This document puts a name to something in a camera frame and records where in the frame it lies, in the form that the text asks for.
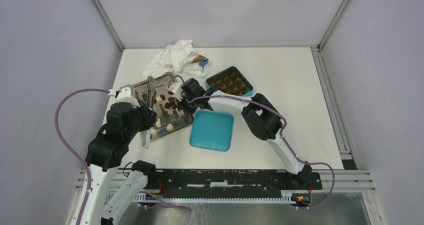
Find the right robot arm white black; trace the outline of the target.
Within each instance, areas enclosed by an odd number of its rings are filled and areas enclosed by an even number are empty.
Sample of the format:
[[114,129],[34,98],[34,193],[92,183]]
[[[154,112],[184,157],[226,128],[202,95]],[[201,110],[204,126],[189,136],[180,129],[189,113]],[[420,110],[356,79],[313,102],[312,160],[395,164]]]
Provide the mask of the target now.
[[171,81],[167,90],[191,114],[197,110],[210,110],[240,115],[250,132],[273,148],[289,174],[288,181],[293,188],[302,189],[309,183],[311,166],[291,147],[284,133],[287,120],[263,94],[237,96],[214,88],[204,89],[194,78],[183,83]]

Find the metal serving tongs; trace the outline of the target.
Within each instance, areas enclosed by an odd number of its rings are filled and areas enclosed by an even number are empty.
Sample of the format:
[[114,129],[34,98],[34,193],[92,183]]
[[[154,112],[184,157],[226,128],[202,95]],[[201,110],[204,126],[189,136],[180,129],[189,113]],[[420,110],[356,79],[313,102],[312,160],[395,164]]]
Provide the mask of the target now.
[[148,114],[148,122],[149,127],[147,130],[142,132],[143,142],[142,146],[146,149],[150,147],[150,139],[151,139],[151,128],[154,126],[156,121],[157,114],[154,112],[153,105],[155,101],[155,92],[156,92],[156,82],[155,78],[149,76],[147,79],[147,97],[146,97],[146,107]]

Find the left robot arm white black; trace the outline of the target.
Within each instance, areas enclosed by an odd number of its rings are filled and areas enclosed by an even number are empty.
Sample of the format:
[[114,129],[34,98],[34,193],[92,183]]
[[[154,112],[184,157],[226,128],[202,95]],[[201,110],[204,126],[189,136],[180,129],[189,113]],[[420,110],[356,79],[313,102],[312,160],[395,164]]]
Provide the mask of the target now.
[[105,202],[111,182],[129,151],[129,144],[139,132],[150,130],[157,113],[146,105],[136,107],[128,102],[114,103],[106,113],[106,123],[88,145],[85,176],[72,225],[117,225],[136,195],[157,183],[156,166],[138,160],[120,189]]

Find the stainless steel tray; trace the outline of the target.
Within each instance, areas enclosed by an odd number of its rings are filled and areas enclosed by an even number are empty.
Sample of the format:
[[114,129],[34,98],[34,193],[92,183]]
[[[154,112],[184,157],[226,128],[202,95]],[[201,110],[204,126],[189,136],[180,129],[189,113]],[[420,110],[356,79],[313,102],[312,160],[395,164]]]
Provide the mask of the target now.
[[[150,141],[156,141],[177,130],[188,127],[193,123],[193,116],[187,114],[179,106],[177,98],[168,92],[169,82],[177,82],[175,75],[167,72],[155,79],[155,101],[153,110],[157,113],[155,125],[151,128]],[[157,103],[156,97],[160,96],[163,102]],[[168,124],[173,124],[174,129],[167,131]]]

